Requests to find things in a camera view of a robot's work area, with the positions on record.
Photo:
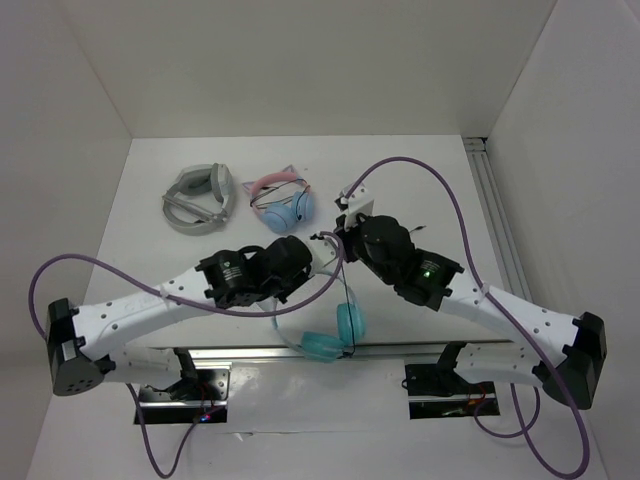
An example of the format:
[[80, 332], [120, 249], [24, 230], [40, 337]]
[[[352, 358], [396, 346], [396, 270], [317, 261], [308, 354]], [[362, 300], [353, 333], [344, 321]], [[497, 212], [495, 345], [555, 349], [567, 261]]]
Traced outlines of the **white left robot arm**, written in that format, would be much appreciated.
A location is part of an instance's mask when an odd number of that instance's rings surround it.
[[46, 346], [53, 392], [78, 395], [105, 381], [149, 385], [182, 400], [204, 384], [187, 349], [131, 342], [206, 312], [237, 316], [267, 299], [285, 301], [306, 283], [314, 256], [307, 243], [279, 238], [268, 247], [221, 250], [158, 286], [94, 305], [49, 304]]

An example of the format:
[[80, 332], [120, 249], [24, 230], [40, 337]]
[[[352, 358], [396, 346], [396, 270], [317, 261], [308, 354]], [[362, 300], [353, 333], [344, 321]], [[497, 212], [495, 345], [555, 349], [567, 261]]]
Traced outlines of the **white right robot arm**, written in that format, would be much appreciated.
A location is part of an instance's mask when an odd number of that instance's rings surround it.
[[580, 410], [592, 407], [607, 357], [603, 320], [535, 305], [476, 279], [442, 255], [416, 247], [390, 216], [346, 215], [336, 221], [346, 258], [359, 261], [410, 304], [464, 318], [516, 343], [507, 352], [465, 342], [449, 344], [436, 379], [448, 392], [468, 383], [506, 381], [540, 387]]

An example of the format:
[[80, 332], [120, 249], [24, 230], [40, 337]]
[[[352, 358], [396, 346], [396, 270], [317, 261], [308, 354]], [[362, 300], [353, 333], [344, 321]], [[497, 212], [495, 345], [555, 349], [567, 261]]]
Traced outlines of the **pink blue cat-ear headphones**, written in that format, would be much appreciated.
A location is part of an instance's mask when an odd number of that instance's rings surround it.
[[[293, 184], [298, 189], [290, 196], [275, 201], [266, 200], [268, 195]], [[315, 200], [311, 185], [293, 165], [254, 181], [242, 182], [241, 186], [249, 196], [250, 208], [273, 233], [289, 232], [314, 216]]]

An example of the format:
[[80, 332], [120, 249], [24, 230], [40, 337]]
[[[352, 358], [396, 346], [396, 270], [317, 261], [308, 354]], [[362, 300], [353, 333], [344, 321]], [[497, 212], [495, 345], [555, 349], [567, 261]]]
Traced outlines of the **grey over-ear headphones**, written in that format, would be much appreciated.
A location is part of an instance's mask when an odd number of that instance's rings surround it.
[[183, 169], [162, 196], [162, 214], [177, 232], [201, 236], [223, 228], [235, 206], [235, 187], [225, 164]]

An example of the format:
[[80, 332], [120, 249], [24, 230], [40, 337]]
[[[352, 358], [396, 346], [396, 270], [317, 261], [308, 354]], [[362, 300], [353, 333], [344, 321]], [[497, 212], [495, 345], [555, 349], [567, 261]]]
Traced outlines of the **aluminium mounting rail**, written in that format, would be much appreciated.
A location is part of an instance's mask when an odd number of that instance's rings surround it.
[[462, 347], [462, 341], [445, 343], [391, 343], [391, 344], [357, 344], [355, 346], [332, 345], [320, 348], [316, 345], [294, 344], [283, 347], [211, 347], [190, 348], [186, 352], [196, 364], [205, 362], [245, 362], [271, 363], [294, 360], [310, 360], [330, 363], [337, 360], [417, 360], [436, 362], [448, 346]]

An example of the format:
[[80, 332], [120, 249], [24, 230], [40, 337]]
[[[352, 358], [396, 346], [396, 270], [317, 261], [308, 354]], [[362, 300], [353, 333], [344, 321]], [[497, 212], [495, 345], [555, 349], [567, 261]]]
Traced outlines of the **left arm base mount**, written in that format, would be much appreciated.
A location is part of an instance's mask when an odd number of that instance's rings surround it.
[[222, 424], [228, 418], [229, 362], [198, 367], [184, 348], [171, 351], [178, 360], [178, 379], [167, 387], [141, 386], [137, 399], [147, 425]]

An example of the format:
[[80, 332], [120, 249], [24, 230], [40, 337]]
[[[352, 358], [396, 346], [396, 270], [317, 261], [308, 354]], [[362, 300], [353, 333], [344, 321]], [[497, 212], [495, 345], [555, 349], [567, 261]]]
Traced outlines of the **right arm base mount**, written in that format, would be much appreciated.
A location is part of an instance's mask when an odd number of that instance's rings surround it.
[[411, 420], [472, 417], [484, 404], [480, 416], [499, 416], [496, 387], [491, 382], [470, 384], [452, 371], [438, 366], [444, 344], [408, 344], [404, 353], [404, 378]]

